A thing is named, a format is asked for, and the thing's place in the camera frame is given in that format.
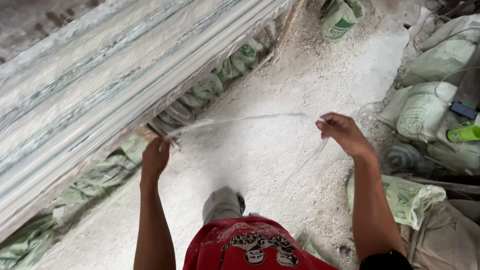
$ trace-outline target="printed graphic on shirt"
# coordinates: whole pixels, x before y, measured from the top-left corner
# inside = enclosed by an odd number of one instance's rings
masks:
[[[284,236],[263,236],[259,233],[236,234],[222,247],[222,258],[220,259],[218,269],[222,267],[223,256],[226,249],[230,246],[246,250],[243,257],[248,263],[253,265],[261,264],[265,260],[263,249],[268,247],[277,250],[276,261],[278,264],[290,267],[297,267],[299,264],[298,257],[292,254],[295,248]]]

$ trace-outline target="hand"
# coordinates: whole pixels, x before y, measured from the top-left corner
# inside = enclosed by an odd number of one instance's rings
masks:
[[[328,113],[322,118],[325,122],[317,121],[315,124],[322,131],[322,139],[332,137],[343,148],[347,155],[355,158],[358,156],[375,156],[375,150],[362,134],[352,118]]]
[[[158,181],[170,157],[170,140],[160,137],[147,145],[142,155],[142,180]]]

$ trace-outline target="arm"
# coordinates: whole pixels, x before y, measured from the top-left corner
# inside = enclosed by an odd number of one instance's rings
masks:
[[[166,138],[152,141],[143,154],[140,181],[140,228],[134,270],[175,270],[175,250],[158,195],[158,178],[169,158]]]
[[[396,250],[405,256],[402,239],[382,187],[382,175],[375,150],[353,119],[330,113],[317,121],[322,139],[332,137],[353,158],[355,196],[353,200],[353,239],[362,262],[370,255]]]

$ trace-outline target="person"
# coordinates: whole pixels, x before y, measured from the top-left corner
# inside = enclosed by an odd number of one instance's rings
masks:
[[[329,113],[322,118],[324,122],[316,122],[321,138],[332,137],[353,158],[353,239],[360,269],[411,270],[383,192],[375,150],[350,117]],[[143,153],[135,270],[176,267],[172,238],[158,194],[158,179],[167,165],[169,147],[166,138],[159,138]],[[277,222],[243,216],[241,201],[229,187],[210,195],[203,209],[204,226],[187,249],[184,270],[335,269],[302,250]]]

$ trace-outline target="phone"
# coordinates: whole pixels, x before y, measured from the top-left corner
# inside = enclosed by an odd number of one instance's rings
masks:
[[[464,116],[470,120],[474,120],[477,117],[477,111],[471,109],[460,102],[454,101],[452,105],[450,105],[450,110],[456,114]]]

